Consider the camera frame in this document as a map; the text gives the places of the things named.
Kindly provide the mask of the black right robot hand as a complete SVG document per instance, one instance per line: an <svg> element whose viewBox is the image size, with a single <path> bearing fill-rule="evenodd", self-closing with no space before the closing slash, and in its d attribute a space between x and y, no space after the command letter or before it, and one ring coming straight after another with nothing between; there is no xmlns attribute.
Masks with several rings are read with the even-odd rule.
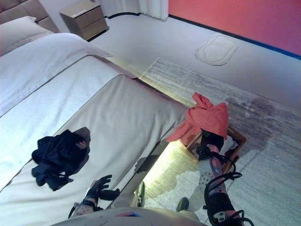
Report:
<svg viewBox="0 0 301 226"><path fill-rule="evenodd" d="M201 143L200 146L197 147L196 152L200 153L205 147L208 147L208 145L216 147L216 152L219 153L224 145L224 137L202 130Z"/></svg>

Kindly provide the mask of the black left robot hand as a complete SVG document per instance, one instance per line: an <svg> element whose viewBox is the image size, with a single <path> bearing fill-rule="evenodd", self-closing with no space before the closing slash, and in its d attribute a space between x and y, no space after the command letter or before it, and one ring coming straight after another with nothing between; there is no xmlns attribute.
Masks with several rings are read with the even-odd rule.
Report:
<svg viewBox="0 0 301 226"><path fill-rule="evenodd" d="M109 190L109 183L112 175L107 175L95 181L92 187L88 190L85 200L92 200L95 203L98 200L113 201L120 195L120 190Z"/></svg>

